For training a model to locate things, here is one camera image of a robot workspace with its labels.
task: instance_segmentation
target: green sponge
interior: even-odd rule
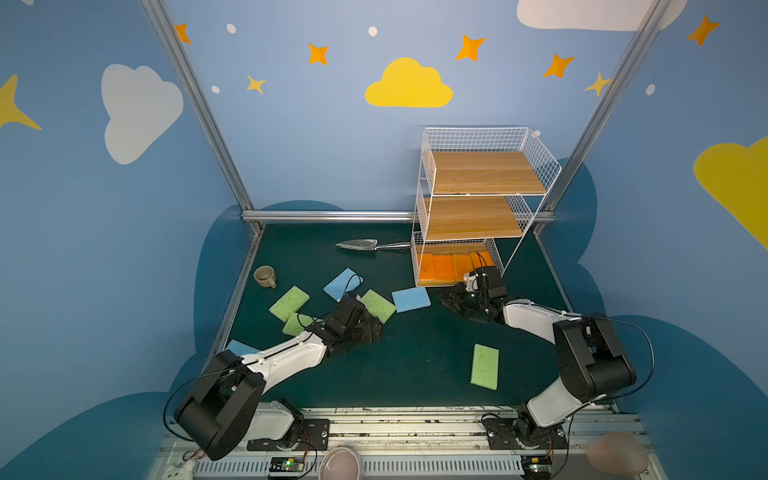
[[[296,312],[309,299],[310,296],[301,291],[298,286],[292,286],[270,307],[270,313],[286,322],[290,314]]]
[[[283,333],[290,336],[299,335],[304,331],[305,326],[309,326],[316,320],[316,318],[309,315],[304,315],[303,313],[291,313],[288,316],[288,321],[283,327]]]
[[[472,379],[470,383],[496,390],[498,386],[498,350],[489,346],[475,344],[475,356],[472,359]]]
[[[371,315],[379,317],[381,323],[386,323],[389,317],[397,310],[396,306],[373,290],[368,290],[360,301],[366,306]]]

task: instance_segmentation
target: blue sponge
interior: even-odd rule
[[[351,271],[350,269],[344,270],[339,274],[338,277],[331,280],[331,283],[326,285],[325,288],[323,288],[323,291],[328,293],[335,301],[340,301],[345,292],[354,290],[362,283],[362,277],[355,276],[352,278],[354,275],[357,275],[357,273]]]
[[[423,286],[392,292],[392,299],[395,300],[397,313],[432,305],[432,302],[429,301],[427,289]]]
[[[249,355],[251,353],[261,353],[261,350],[254,349],[252,346],[248,346],[245,343],[240,343],[237,340],[230,340],[230,344],[227,345],[226,349],[237,356]]]

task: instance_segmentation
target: orange sponge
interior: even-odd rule
[[[435,276],[435,260],[432,258],[432,254],[425,253],[423,259],[421,255],[418,257],[422,263],[422,268],[419,270],[419,283],[434,283],[437,276]]]
[[[482,252],[472,252],[469,254],[472,258],[472,266],[474,268],[480,268],[481,266],[493,266],[493,260],[491,260],[491,254],[487,250]]]
[[[457,282],[464,281],[464,274],[473,271],[475,268],[472,266],[472,260],[469,255],[454,253],[451,255],[453,260],[453,273],[456,275]]]
[[[435,260],[435,277],[437,282],[453,283],[456,278],[456,273],[453,270],[453,261],[450,255],[434,255]]]

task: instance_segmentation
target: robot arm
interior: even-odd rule
[[[560,376],[518,411],[515,431],[523,445],[539,445],[581,407],[637,380],[609,320],[557,312],[530,300],[512,300],[502,312],[505,325],[553,343],[558,355]]]
[[[493,266],[467,273],[464,283],[439,298],[469,319],[503,323],[554,344],[560,376],[518,409],[515,434],[523,446],[545,442],[581,407],[637,380],[609,320],[549,309],[530,300],[510,300]]]
[[[289,430],[301,414],[280,402],[259,403],[262,394],[347,346],[378,342],[381,332],[380,321],[360,301],[344,296],[325,324],[313,323],[287,342],[242,357],[229,350],[216,355],[174,418],[211,460],[243,440],[295,441],[298,432]]]

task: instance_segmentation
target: ceramic cup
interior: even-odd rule
[[[260,266],[254,270],[253,278],[261,286],[271,286],[272,288],[277,288],[277,277],[275,276],[275,269],[269,265]]]

